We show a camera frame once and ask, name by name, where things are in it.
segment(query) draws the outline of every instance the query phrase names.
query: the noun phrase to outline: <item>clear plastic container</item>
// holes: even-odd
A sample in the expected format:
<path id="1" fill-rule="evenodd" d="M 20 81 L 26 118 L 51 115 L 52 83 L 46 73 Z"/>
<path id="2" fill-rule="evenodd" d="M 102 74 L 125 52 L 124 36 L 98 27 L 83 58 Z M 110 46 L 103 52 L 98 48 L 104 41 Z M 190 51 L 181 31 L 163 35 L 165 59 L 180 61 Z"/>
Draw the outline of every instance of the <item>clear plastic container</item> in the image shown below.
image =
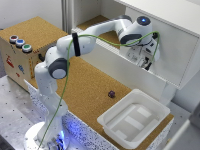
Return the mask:
<path id="1" fill-rule="evenodd" d="M 169 113 L 169 108 L 135 89 L 97 121 L 105 133 L 122 147 L 135 149 Z"/>

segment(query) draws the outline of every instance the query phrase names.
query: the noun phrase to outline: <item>cork board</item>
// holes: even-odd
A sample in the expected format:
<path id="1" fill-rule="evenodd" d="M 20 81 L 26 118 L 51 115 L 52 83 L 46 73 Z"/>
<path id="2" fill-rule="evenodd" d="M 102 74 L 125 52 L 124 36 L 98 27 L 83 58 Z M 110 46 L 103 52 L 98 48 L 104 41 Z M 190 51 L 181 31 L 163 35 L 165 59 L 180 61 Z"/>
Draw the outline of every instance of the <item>cork board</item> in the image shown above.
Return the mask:
<path id="1" fill-rule="evenodd" d="M 29 82 L 37 88 L 35 78 Z M 57 83 L 57 93 L 61 95 L 65 79 L 57 80 Z M 116 93 L 116 97 L 113 99 L 108 97 L 110 90 Z M 120 150 L 125 149 L 104 133 L 102 126 L 97 122 L 97 118 L 130 91 L 130 88 L 81 58 L 72 57 L 70 59 L 69 80 L 63 98 L 69 110 Z M 172 119 L 173 115 L 167 116 L 136 150 L 146 149 Z"/>
<path id="2" fill-rule="evenodd" d="M 100 16 L 97 16 L 97 17 L 95 17 L 95 18 L 93 18 L 89 21 L 86 21 L 86 22 L 78 25 L 77 27 L 82 29 L 82 30 L 85 30 L 85 29 L 87 29 L 88 27 L 90 27 L 94 24 L 98 24 L 98 23 L 108 21 L 108 20 L 109 20 L 108 18 L 100 15 Z M 117 33 L 115 31 L 111 31 L 111 32 L 101 34 L 100 37 L 104 38 L 104 39 L 106 39 L 106 40 L 108 40 L 112 43 L 120 44 Z"/>
<path id="3" fill-rule="evenodd" d="M 0 37 L 8 43 L 12 35 L 25 40 L 26 44 L 32 46 L 33 53 L 38 53 L 41 48 L 56 42 L 67 33 L 42 18 L 35 17 L 0 31 Z"/>

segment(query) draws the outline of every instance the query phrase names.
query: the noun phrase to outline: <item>power cord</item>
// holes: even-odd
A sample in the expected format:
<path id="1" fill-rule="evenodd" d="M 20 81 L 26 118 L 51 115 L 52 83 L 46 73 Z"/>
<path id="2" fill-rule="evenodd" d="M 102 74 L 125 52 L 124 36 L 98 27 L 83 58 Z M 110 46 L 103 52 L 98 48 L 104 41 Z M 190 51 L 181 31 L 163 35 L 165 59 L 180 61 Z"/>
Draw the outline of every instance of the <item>power cord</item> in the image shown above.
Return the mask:
<path id="1" fill-rule="evenodd" d="M 128 44 L 116 44 L 116 43 L 112 43 L 112 42 L 107 41 L 107 40 L 105 40 L 105 39 L 103 39 L 103 38 L 101 38 L 101 37 L 98 37 L 98 36 L 95 36 L 95 35 L 90 35 L 90 34 L 79 35 L 78 37 L 85 37 L 85 36 L 86 36 L 86 37 L 95 37 L 95 38 L 98 38 L 98 39 L 100 39 L 100 40 L 102 40 L 102 41 L 104 41 L 104 42 L 106 42 L 106 43 L 108 43 L 108 44 L 111 44 L 111 45 L 115 45 L 115 46 L 128 46 L 128 45 L 134 44 L 134 43 L 136 43 L 136 42 L 142 40 L 143 38 L 145 38 L 145 37 L 147 37 L 147 36 L 149 36 L 149 35 L 151 35 L 151 34 L 156 34 L 156 35 L 158 36 L 158 40 L 157 40 L 156 48 L 155 48 L 153 57 L 152 57 L 152 59 L 151 59 L 151 62 L 150 62 L 149 65 L 146 67 L 146 68 L 149 70 L 151 64 L 152 64 L 153 61 L 154 61 L 154 57 L 155 57 L 155 54 L 156 54 L 156 51 L 157 51 L 157 48 L 158 48 L 158 43 L 159 43 L 159 40 L 160 40 L 160 34 L 159 34 L 158 31 L 150 32 L 150 33 L 148 33 L 147 35 L 145 35 L 145 36 L 143 36 L 143 37 L 141 37 L 141 38 L 135 40 L 135 41 L 132 42 L 132 43 L 128 43 Z M 69 47 L 67 48 L 67 51 L 68 51 L 68 54 L 67 54 L 67 60 L 68 60 L 68 61 L 67 61 L 67 73 L 68 73 L 68 75 L 67 75 L 67 77 L 66 77 L 64 89 L 63 89 L 63 92 L 62 92 L 62 95 L 61 95 L 61 98 L 60 98 L 58 107 L 57 107 L 57 109 L 56 109 L 56 112 L 55 112 L 55 114 L 53 115 L 53 117 L 52 117 L 52 119 L 51 119 L 51 121 L 50 121 L 50 123 L 49 123 L 49 125 L 48 125 L 48 127 L 47 127 L 47 129 L 46 129 L 46 131 L 45 131 L 45 133 L 44 133 L 44 136 L 43 136 L 43 138 L 42 138 L 42 141 L 40 142 L 40 145 L 39 145 L 39 147 L 38 147 L 38 150 L 40 149 L 40 147 L 41 147 L 41 145 L 42 145 L 42 143 L 43 143 L 43 141 L 44 141 L 44 138 L 45 138 L 45 136 L 46 136 L 46 133 L 47 133 L 47 131 L 49 130 L 49 127 L 50 127 L 51 123 L 53 122 L 53 120 L 54 120 L 54 118 L 55 118 L 55 116 L 56 116 L 56 114 L 57 114 L 57 112 L 58 112 L 58 110 L 59 110 L 59 108 L 60 108 L 60 104 L 61 104 L 61 102 L 62 102 L 63 95 L 64 95 L 65 90 L 66 90 L 66 86 L 67 86 L 67 82 L 68 82 L 68 76 L 69 76 L 69 51 L 70 51 L 72 42 L 73 42 L 73 39 L 71 40 L 71 42 L 70 42 L 70 44 L 69 44 Z"/>

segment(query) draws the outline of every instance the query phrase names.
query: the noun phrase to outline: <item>brown box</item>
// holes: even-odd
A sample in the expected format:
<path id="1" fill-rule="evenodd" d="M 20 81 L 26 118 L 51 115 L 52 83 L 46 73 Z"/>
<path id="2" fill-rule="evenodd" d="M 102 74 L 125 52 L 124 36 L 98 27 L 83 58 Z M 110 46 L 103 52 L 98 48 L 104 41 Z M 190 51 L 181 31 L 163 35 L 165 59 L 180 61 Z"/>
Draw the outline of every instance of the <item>brown box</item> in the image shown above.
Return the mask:
<path id="1" fill-rule="evenodd" d="M 22 49 L 10 44 L 9 38 L 17 35 L 32 46 L 33 51 L 23 53 Z M 24 79 L 34 78 L 34 67 L 40 59 L 38 54 L 45 56 L 48 48 L 54 46 L 56 41 L 66 36 L 67 33 L 53 26 L 40 17 L 35 17 L 25 22 L 0 31 L 0 50 L 7 75 L 27 90 Z"/>

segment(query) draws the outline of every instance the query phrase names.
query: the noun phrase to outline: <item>black strap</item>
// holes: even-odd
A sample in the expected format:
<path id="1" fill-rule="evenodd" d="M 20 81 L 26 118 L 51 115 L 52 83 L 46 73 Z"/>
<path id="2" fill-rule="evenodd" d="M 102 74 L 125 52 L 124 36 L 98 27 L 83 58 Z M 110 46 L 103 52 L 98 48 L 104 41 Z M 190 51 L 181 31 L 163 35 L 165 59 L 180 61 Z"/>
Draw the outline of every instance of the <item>black strap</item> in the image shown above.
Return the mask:
<path id="1" fill-rule="evenodd" d="M 72 37 L 73 37 L 75 55 L 76 57 L 81 56 L 81 51 L 80 51 L 80 46 L 79 46 L 79 41 L 78 41 L 78 34 L 72 33 Z"/>

